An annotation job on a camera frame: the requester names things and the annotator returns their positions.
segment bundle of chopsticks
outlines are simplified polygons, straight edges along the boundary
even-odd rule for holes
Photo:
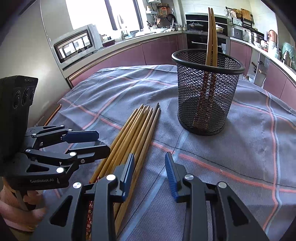
[[[115,140],[112,142],[110,146],[110,155],[108,158],[100,162],[90,179],[90,183],[94,183],[100,178],[113,173],[116,166],[125,164],[130,153],[134,154],[135,169],[133,172],[128,198],[124,203],[115,203],[113,206],[116,233],[119,230],[128,204],[131,200],[159,115],[160,107],[158,103],[154,109],[150,106],[144,106],[143,104],[138,109],[135,109],[118,133]],[[91,202],[86,227],[87,239],[90,238],[92,208],[93,203]]]
[[[218,40],[217,40],[217,31],[216,31],[216,21],[214,16],[214,11],[211,8],[208,8],[208,36],[207,36],[207,56],[206,56],[206,62],[205,65],[217,67],[218,64]],[[205,100],[207,87],[208,87],[208,81],[210,80],[210,90],[209,90],[209,96],[208,102],[203,102],[202,100]],[[208,123],[206,123],[205,126],[203,124],[199,123],[199,113],[201,113],[205,108],[207,109],[206,115],[209,115],[209,108],[213,105],[213,95],[215,91],[215,83],[216,83],[216,74],[212,73],[210,75],[209,72],[204,73],[203,78],[203,84],[201,88],[200,93],[200,103],[207,103],[206,106],[204,105],[198,105],[197,108],[197,116],[194,119],[194,125],[199,126],[200,128],[207,128]]]

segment wooden cutting board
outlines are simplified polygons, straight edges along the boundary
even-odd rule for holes
[[[248,11],[246,9],[242,9],[242,17],[245,18],[245,19],[247,19],[247,20],[252,21],[250,11]]]

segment mesh pen holder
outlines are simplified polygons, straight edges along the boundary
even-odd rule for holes
[[[242,63],[218,53],[217,67],[206,66],[207,51],[186,49],[172,54],[178,70],[178,119],[188,131],[215,135],[225,124]]]

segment oven door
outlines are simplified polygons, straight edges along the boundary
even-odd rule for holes
[[[217,38],[218,52],[226,53],[226,39]],[[187,34],[188,49],[207,49],[207,35]]]

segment black metal rim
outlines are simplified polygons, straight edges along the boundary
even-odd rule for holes
[[[224,124],[224,126],[222,126],[219,130],[214,131],[214,132],[204,132],[204,131],[200,131],[200,130],[198,130],[197,128],[191,128],[191,127],[186,126],[186,125],[181,121],[181,119],[180,119],[180,117],[179,117],[179,113],[177,114],[177,116],[178,116],[178,120],[179,120],[181,126],[183,126],[183,127],[184,127],[186,130],[188,130],[189,132],[191,132],[191,133],[193,133],[193,134],[196,134],[196,135],[200,135],[200,136],[213,136],[213,135],[216,135],[216,134],[218,134],[219,132],[221,132],[221,131],[224,129],[224,126],[225,126],[225,124]]]
[[[207,65],[203,65],[203,64],[196,64],[196,63],[188,62],[185,60],[181,60],[177,57],[177,55],[182,52],[207,52],[207,50],[206,49],[185,49],[185,50],[179,50],[179,51],[173,53],[172,59],[177,64],[183,65],[185,67],[198,69],[198,70],[211,72],[211,73],[216,73],[216,74],[230,74],[230,75],[242,74],[245,71],[245,66],[241,62],[239,62],[238,60],[236,60],[235,58],[232,58],[231,56],[229,56],[227,54],[218,53],[218,55],[226,56],[227,58],[230,58],[230,59],[236,61],[237,63],[239,63],[241,66],[239,69],[225,69],[225,68],[207,66]]]

